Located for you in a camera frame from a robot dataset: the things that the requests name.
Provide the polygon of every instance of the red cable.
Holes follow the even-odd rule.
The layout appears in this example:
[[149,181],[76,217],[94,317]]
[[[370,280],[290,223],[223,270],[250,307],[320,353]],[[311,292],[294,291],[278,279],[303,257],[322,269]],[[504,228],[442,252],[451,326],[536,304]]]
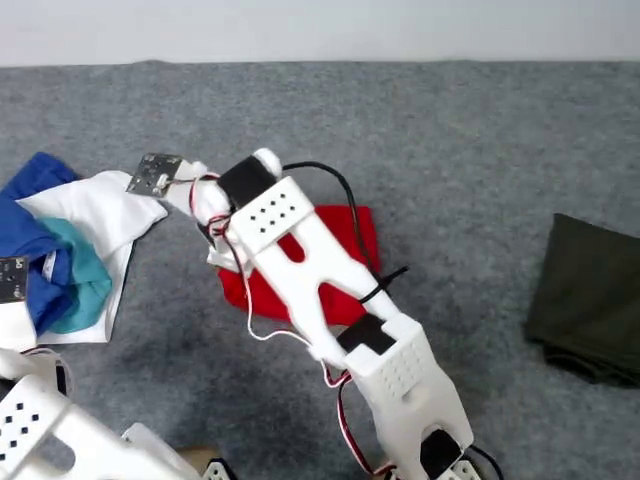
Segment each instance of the red cable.
[[369,462],[367,462],[367,459],[365,458],[364,454],[362,453],[362,450],[360,450],[360,447],[358,446],[358,443],[353,437],[351,430],[349,429],[349,424],[347,423],[347,417],[344,414],[344,404],[342,403],[342,391],[344,390],[345,385],[347,385],[351,381],[352,381],[351,375],[348,374],[348,378],[346,378],[338,387],[337,409],[338,409],[338,422],[340,424],[340,430],[342,431],[342,435],[344,437],[345,442],[347,443],[347,446],[353,453],[353,456],[355,457],[360,467],[362,467],[362,469],[369,475],[374,475],[374,476],[384,475],[385,473],[388,473],[391,470],[394,470],[396,466],[385,465],[376,470],[373,470],[369,465]]

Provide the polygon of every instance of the cable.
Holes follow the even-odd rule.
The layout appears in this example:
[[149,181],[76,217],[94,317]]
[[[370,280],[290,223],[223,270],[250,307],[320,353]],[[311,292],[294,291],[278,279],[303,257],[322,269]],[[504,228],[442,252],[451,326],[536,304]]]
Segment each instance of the cable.
[[376,279],[376,281],[378,283],[381,283],[382,279],[380,278],[380,276],[376,272],[376,270],[375,270],[375,268],[373,266],[373,260],[371,260],[371,256],[369,255],[369,251],[367,250],[367,246],[364,243],[364,237],[362,236],[362,229],[360,227],[360,217],[358,216],[358,208],[357,208],[357,204],[356,204],[356,198],[353,195],[353,190],[351,190],[351,186],[349,185],[349,182],[344,177],[344,175],[342,175],[335,168],[330,167],[329,165],[325,165],[324,163],[320,163],[320,162],[290,163],[288,165],[284,165],[282,167],[282,170],[294,170],[296,168],[305,168],[305,167],[318,168],[320,170],[324,170],[325,172],[328,172],[331,175],[333,175],[334,177],[336,177],[338,179],[338,181],[340,182],[340,185],[342,186],[342,188],[344,189],[345,193],[347,194],[347,201],[349,202],[349,207],[351,208],[351,217],[353,219],[353,229],[354,229],[354,231],[356,233],[356,239],[358,240],[358,247],[360,248],[360,253],[362,253],[362,256],[366,260],[367,267],[369,268],[369,271],[371,272],[371,275],[373,275],[373,277]]
[[[227,244],[227,246],[229,247],[229,250],[231,250],[231,254],[233,255],[233,259],[234,259],[234,261],[236,263],[236,266],[238,267],[238,272],[240,273],[240,276],[242,277],[242,283],[244,285],[245,296],[247,297],[247,331],[249,332],[249,335],[251,335],[251,337],[253,337],[255,340],[258,340],[259,342],[266,342],[267,340],[271,340],[272,338],[277,337],[278,335],[286,335],[287,337],[294,338],[294,339],[298,340],[299,342],[305,344],[307,348],[311,348],[311,343],[309,343],[306,338],[304,338],[301,335],[298,335],[297,333],[292,332],[290,330],[284,330],[284,329],[274,330],[273,332],[271,332],[271,333],[269,333],[269,334],[267,334],[265,336],[258,335],[253,330],[253,297],[251,295],[251,286],[249,285],[249,280],[248,280],[247,276],[244,273],[244,268],[242,268],[242,262],[240,262],[240,257],[238,257],[238,252],[236,251],[235,247],[231,244],[231,242],[227,238],[226,229],[224,231],[222,231],[219,234],[219,236]],[[340,377],[338,377],[337,379],[334,380],[333,377],[331,376],[331,371],[329,370],[329,367],[324,362],[324,360],[319,359],[318,362],[322,366],[324,383],[329,388],[332,388],[332,389],[333,388],[338,388],[338,387],[344,385],[344,383],[346,381],[348,381],[349,378],[351,378],[351,374],[349,374],[349,372],[347,372],[345,370],[345,371],[342,372]]]
[[194,204],[195,194],[196,194],[196,185],[201,180],[218,180],[219,178],[220,178],[220,175],[218,175],[217,173],[207,172],[204,175],[201,175],[200,177],[196,177],[193,180],[189,180],[191,182],[191,188],[189,188],[189,210],[191,211],[191,216],[194,217],[196,220],[197,220],[197,217],[196,217],[195,204]]
[[405,266],[405,267],[399,268],[398,270],[391,273],[390,275],[381,277],[378,274],[378,272],[376,272],[376,269],[374,268],[374,265],[373,265],[373,260],[371,260],[371,256],[369,255],[367,246],[364,243],[364,237],[362,235],[362,227],[360,225],[360,217],[358,215],[358,205],[356,204],[356,198],[353,195],[353,190],[351,190],[351,185],[349,185],[349,182],[347,181],[347,179],[335,168],[329,165],[325,165],[324,163],[321,163],[321,162],[309,161],[309,162],[290,163],[288,165],[284,165],[282,167],[282,170],[294,170],[296,168],[305,168],[305,167],[318,168],[320,170],[324,170],[325,172],[330,173],[331,175],[333,175],[335,178],[338,179],[338,181],[340,182],[340,185],[342,186],[345,193],[347,194],[347,201],[349,203],[349,208],[351,210],[351,217],[353,220],[353,230],[356,234],[356,240],[358,241],[358,248],[360,250],[360,253],[364,257],[365,261],[367,262],[367,268],[369,272],[378,283],[378,286],[376,288],[374,288],[371,292],[369,292],[367,295],[365,295],[359,300],[361,304],[367,303],[369,300],[375,297],[382,290],[386,291],[387,287],[391,284],[391,282],[395,280],[398,276],[402,275],[407,270],[409,270],[409,267]]
[[342,403],[342,391],[344,390],[344,387],[348,385],[352,380],[353,379],[351,378],[351,375],[349,375],[349,377],[344,382],[342,382],[338,387],[338,398],[336,401],[336,410],[338,412],[338,424],[340,425],[340,431],[342,432],[342,437],[344,438],[345,443],[349,447],[349,450],[351,450],[353,457],[358,462],[358,465],[360,465],[360,468],[362,468],[362,470],[364,470],[366,473],[368,473],[369,475],[378,476],[378,475],[384,475],[384,474],[393,472],[393,470],[396,469],[396,466],[391,463],[387,463],[375,470],[371,468],[371,466],[369,465],[369,462],[367,461],[364,454],[362,453],[362,450],[360,450],[358,443],[356,442],[355,438],[351,434],[351,430],[349,429],[349,424],[347,423],[347,417],[345,416],[345,413],[344,413],[344,404]]
[[504,474],[502,473],[502,469],[500,468],[500,465],[498,464],[495,458],[493,458],[491,455],[489,455],[487,452],[485,452],[483,449],[481,449],[476,445],[469,445],[469,449],[473,450],[481,457],[484,457],[484,459],[491,464],[493,469],[496,471],[496,475],[498,475],[498,480],[504,480]]

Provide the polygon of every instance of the carpet floor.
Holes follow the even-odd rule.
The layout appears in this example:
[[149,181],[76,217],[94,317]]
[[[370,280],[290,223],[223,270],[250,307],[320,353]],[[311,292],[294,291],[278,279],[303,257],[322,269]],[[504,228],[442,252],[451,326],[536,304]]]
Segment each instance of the carpet floor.
[[[640,236],[640,64],[0,69],[3,182],[39,150],[88,176],[148,151],[224,171],[263,146],[331,164],[372,207],[383,265],[411,266],[394,300],[507,478],[638,478],[639,393],[546,365],[523,324],[554,212]],[[344,202],[323,172],[295,176],[314,202]],[[175,211],[137,242],[112,342],[58,349],[75,401],[117,432],[214,444],[243,480],[366,478],[318,365],[288,339],[253,341],[206,254]],[[346,401],[378,459],[363,400]]]

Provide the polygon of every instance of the white cable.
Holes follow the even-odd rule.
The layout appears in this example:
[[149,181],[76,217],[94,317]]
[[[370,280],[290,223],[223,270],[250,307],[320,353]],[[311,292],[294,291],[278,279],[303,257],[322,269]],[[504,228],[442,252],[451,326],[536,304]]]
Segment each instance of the white cable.
[[[249,285],[249,279],[247,278],[247,276],[245,275],[242,269],[240,270],[240,275],[242,276],[242,283],[244,285],[245,295],[247,296],[247,330],[249,332],[249,335],[251,335],[255,340],[258,340],[259,342],[266,342],[267,340],[271,340],[272,338],[277,337],[278,335],[286,335],[288,337],[295,338],[299,342],[304,343],[307,346],[307,348],[311,348],[311,343],[309,343],[309,341],[306,338],[304,338],[301,335],[298,335],[297,333],[291,332],[289,330],[282,330],[282,329],[275,330],[265,336],[258,335],[253,330],[253,296],[251,295],[251,286]],[[338,388],[341,383],[347,380],[347,379],[344,379],[342,382],[336,382],[332,384],[328,377],[327,372],[329,370],[327,369],[326,363],[322,359],[319,359],[318,362],[322,366],[323,379],[327,387],[331,389]]]

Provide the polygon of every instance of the black wire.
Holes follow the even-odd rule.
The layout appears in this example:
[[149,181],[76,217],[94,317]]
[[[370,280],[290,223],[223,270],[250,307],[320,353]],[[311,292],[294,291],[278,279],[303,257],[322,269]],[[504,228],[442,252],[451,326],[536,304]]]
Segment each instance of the black wire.
[[378,274],[378,272],[376,272],[376,269],[373,266],[373,260],[371,260],[371,256],[369,255],[367,246],[364,243],[364,237],[362,236],[362,228],[360,226],[360,217],[358,215],[358,206],[356,204],[356,198],[353,195],[353,190],[351,190],[351,186],[349,185],[349,182],[347,181],[347,179],[335,168],[320,162],[309,161],[309,162],[290,163],[288,165],[284,165],[282,169],[294,170],[296,168],[305,168],[305,167],[318,168],[320,170],[324,170],[325,172],[330,173],[331,175],[333,175],[338,179],[338,181],[340,182],[340,185],[342,186],[345,193],[347,194],[347,202],[349,203],[349,208],[351,210],[351,217],[353,219],[353,230],[356,234],[356,239],[358,240],[358,248],[360,249],[360,252],[362,253],[362,256],[364,257],[365,261],[367,262],[367,268],[369,269],[369,272],[371,272],[371,275],[378,283],[378,286],[376,288],[374,288],[371,292],[369,292],[367,295],[365,295],[359,300],[360,303],[367,303],[369,300],[375,297],[380,291],[382,290],[386,291],[389,284],[393,280],[395,280],[396,277],[402,275],[407,270],[409,270],[409,267],[405,266],[405,267],[399,268],[395,272],[392,272],[391,274],[385,277],[380,277],[380,275]]
[[320,170],[324,170],[325,172],[328,172],[331,175],[333,175],[334,177],[336,177],[338,179],[338,181],[340,182],[340,185],[342,185],[342,188],[344,189],[344,192],[347,194],[347,201],[349,202],[349,207],[351,208],[351,217],[353,218],[353,229],[354,229],[354,231],[356,233],[356,238],[358,240],[358,247],[360,248],[360,252],[362,253],[362,256],[365,258],[365,260],[367,262],[367,267],[369,268],[369,271],[371,272],[371,275],[373,275],[373,278],[376,279],[378,284],[381,284],[382,283],[382,278],[380,278],[380,275],[378,275],[378,273],[376,272],[375,268],[373,267],[373,261],[371,260],[371,256],[369,255],[369,251],[367,250],[367,247],[364,244],[364,238],[362,236],[362,229],[360,227],[360,217],[358,216],[358,208],[357,208],[357,204],[356,204],[356,198],[353,195],[353,190],[351,190],[351,186],[349,185],[349,182],[347,182],[347,179],[344,177],[344,175],[342,175],[335,168],[330,167],[329,165],[325,165],[324,163],[320,163],[320,162],[290,163],[288,165],[284,165],[282,167],[282,169],[283,170],[294,170],[296,168],[305,168],[305,167],[319,168]]
[[473,450],[481,457],[484,457],[485,460],[487,460],[491,464],[493,469],[496,471],[496,475],[498,475],[498,479],[504,480],[504,474],[502,473],[502,469],[500,468],[500,465],[498,464],[495,458],[493,458],[491,455],[489,455],[487,452],[485,452],[480,447],[477,447],[476,445],[469,445],[469,449]]

